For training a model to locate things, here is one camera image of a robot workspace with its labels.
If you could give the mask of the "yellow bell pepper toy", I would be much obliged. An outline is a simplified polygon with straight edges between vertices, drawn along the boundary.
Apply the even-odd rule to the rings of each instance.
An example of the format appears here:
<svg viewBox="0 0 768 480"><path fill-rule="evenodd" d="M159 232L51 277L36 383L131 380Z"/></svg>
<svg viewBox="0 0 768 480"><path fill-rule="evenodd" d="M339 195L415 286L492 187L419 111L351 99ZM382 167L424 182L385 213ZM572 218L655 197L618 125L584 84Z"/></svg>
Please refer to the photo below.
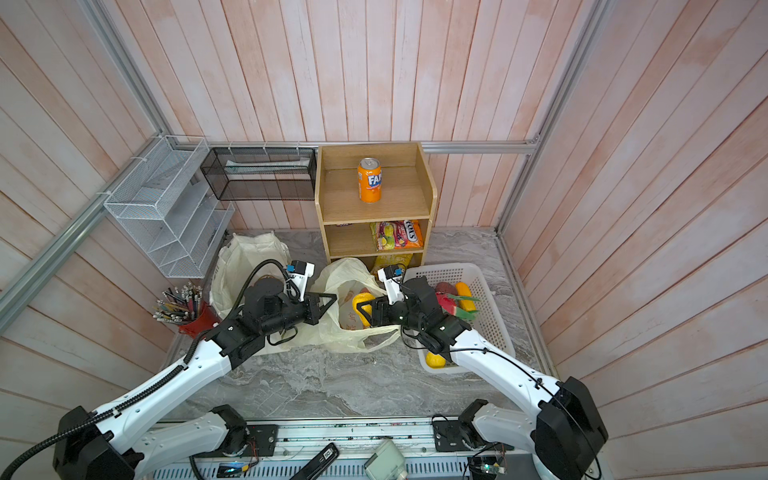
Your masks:
<svg viewBox="0 0 768 480"><path fill-rule="evenodd" d="M360 318L364 329L372 326L375 299L376 297L370 292L361 292L353 298L353 311Z"/></svg>

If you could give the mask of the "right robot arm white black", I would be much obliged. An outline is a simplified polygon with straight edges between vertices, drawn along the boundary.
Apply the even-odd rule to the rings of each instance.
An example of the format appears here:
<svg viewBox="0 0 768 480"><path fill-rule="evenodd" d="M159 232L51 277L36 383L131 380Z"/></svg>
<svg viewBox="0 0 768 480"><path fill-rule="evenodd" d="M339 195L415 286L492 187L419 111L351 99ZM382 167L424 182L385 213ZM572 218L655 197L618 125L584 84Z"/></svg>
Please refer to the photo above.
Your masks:
<svg viewBox="0 0 768 480"><path fill-rule="evenodd" d="M472 326L472 313L442 304L455 296L436 291L423 277L385 285L386 295L353 302L364 325L412 332L421 349L478 375L516 405L514 411L489 402L467 408L468 445L500 443L527 451L543 478L590 478L609 434L583 382L558 380L495 347Z"/></svg>

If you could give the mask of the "yellow plastic grocery bag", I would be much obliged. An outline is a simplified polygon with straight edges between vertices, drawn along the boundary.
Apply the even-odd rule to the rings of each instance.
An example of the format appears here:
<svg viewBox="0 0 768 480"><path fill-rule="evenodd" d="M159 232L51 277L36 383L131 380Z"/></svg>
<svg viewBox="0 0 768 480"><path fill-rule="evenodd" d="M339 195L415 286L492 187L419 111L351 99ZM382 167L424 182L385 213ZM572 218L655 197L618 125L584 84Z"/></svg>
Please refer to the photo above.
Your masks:
<svg viewBox="0 0 768 480"><path fill-rule="evenodd" d="M361 260L342 258L329 264L315 279L310 291L336 294L337 301L316 326L299 325L295 338L278 346L267 344L259 355L283 353L304 346L319 346L333 353L371 353L400 339L399 326L364 327L359 315L353 311L353 299L357 294L370 293L387 299L386 292Z"/></svg>

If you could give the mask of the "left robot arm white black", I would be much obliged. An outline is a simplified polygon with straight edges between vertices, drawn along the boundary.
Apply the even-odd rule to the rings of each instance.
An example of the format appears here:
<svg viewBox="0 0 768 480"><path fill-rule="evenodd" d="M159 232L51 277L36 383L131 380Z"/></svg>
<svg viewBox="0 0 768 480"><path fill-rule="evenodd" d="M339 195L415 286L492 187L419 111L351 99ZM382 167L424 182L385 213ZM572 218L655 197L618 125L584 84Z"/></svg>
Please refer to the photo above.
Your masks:
<svg viewBox="0 0 768 480"><path fill-rule="evenodd" d="M92 411L71 410L61 418L55 435L21 453L2 478L12 478L47 449L53 451L52 466L61 479L139 479L203 453L255 454L248 423L229 405L176 427L152 428L202 387L261 351L274 334L297 331L301 324L316 325L336 303L333 293L307 291L312 264L270 263L278 268L279 277L249 274L226 317L199 333L181 359Z"/></svg>

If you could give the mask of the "floral canvas tote bag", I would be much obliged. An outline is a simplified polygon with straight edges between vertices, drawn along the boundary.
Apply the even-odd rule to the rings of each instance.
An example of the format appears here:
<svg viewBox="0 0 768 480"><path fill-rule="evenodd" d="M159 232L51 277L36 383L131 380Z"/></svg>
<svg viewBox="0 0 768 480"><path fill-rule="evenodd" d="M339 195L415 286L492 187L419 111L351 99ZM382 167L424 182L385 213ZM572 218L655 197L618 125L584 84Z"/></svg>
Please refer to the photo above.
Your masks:
<svg viewBox="0 0 768 480"><path fill-rule="evenodd" d="M252 270L262 261L274 259L286 266L288 246L273 233L255 237L234 234L219 251L209 293L209 303L220 319L233 307L237 294Z"/></svg>

